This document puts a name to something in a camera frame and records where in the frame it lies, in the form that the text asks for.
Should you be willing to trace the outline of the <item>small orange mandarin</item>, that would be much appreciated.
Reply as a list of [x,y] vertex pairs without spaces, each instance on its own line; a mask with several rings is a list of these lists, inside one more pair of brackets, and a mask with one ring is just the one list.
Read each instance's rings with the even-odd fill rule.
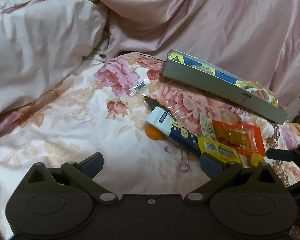
[[164,133],[159,131],[157,128],[155,128],[153,125],[147,123],[145,127],[145,133],[146,135],[153,139],[153,140],[162,140],[166,137]]

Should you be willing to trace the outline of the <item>white navy snack tube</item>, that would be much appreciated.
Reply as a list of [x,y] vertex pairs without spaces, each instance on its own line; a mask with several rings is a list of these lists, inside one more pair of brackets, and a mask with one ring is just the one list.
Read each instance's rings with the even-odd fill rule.
[[179,123],[170,113],[166,112],[160,107],[155,107],[146,121],[161,131],[164,135],[179,143],[186,150],[195,154],[201,155],[198,146],[198,139],[195,134],[186,129]]

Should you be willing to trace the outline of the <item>yellow snack packet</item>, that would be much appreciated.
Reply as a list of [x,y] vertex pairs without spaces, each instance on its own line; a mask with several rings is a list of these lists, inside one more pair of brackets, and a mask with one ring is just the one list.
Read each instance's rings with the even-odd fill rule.
[[208,137],[199,136],[198,147],[201,153],[208,153],[223,163],[236,162],[241,166],[242,161],[236,150]]

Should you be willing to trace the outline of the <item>orange red snack packet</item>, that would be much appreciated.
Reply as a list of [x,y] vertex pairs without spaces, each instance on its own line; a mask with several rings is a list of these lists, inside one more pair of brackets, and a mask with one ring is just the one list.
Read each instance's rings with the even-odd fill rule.
[[245,156],[258,153],[263,157],[266,156],[259,127],[250,124],[231,125],[216,120],[212,120],[212,126],[217,141],[233,148],[237,153]]

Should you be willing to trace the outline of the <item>grey snack box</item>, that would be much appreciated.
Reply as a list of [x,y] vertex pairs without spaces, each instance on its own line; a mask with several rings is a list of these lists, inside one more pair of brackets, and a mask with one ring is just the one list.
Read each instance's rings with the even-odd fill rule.
[[180,51],[168,52],[163,76],[215,94],[277,124],[287,120],[288,113],[283,108],[246,91],[248,81]]

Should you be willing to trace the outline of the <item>bread snack in wrapper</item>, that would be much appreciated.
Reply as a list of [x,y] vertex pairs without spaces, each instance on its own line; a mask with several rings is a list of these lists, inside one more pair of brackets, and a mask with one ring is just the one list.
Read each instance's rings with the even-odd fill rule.
[[245,90],[258,96],[259,98],[262,98],[275,107],[279,106],[277,96],[271,90],[268,90],[257,81],[248,81],[245,85]]

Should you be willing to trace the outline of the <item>white green snack packet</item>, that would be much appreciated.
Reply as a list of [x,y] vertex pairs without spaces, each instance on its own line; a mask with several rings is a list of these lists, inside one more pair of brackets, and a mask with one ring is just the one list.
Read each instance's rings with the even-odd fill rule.
[[212,120],[203,114],[200,115],[200,128],[202,136],[217,140]]

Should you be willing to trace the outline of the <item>floral quilt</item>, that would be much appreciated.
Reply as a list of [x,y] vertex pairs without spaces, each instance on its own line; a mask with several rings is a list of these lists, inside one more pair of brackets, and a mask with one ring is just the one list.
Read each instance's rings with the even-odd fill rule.
[[[273,125],[209,93],[162,76],[163,62],[138,53],[103,61],[97,54],[42,98],[18,110],[0,134],[0,233],[12,237],[5,206],[36,162],[59,167],[100,152],[104,168],[98,184],[115,194],[187,194],[208,181],[198,158],[169,140],[145,133],[149,109],[143,95],[170,108],[193,133],[199,117],[258,126],[266,147],[289,149],[300,137],[288,124]],[[129,89],[144,78],[150,84],[136,96]]]

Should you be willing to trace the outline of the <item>pink satin curtain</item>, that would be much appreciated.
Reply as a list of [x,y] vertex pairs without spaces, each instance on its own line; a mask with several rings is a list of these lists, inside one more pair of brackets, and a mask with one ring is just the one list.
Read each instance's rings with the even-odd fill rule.
[[282,107],[300,95],[300,0],[98,1],[108,8],[108,57],[176,49],[258,81]]

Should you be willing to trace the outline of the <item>dark seaweed snack packet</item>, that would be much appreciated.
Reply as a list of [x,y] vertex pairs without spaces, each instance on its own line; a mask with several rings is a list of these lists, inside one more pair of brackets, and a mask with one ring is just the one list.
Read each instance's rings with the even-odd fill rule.
[[162,108],[170,116],[174,117],[171,111],[162,105],[158,100],[151,98],[150,96],[143,95],[144,101],[147,104],[148,109],[152,112],[156,107]]

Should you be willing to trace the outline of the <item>clear wrapper with barcode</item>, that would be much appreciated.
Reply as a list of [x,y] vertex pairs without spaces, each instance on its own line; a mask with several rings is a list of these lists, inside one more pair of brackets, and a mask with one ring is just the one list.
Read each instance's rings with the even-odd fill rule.
[[132,88],[129,89],[128,95],[131,97],[136,96],[136,94],[140,93],[143,91],[149,84],[150,84],[150,79],[149,78],[144,78],[141,82],[133,86]]

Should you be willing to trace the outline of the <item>pale pink duvet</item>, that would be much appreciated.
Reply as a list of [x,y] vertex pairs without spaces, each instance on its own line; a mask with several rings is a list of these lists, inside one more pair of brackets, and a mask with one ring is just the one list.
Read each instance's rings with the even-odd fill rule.
[[100,42],[106,15],[89,0],[0,0],[0,114],[77,68]]

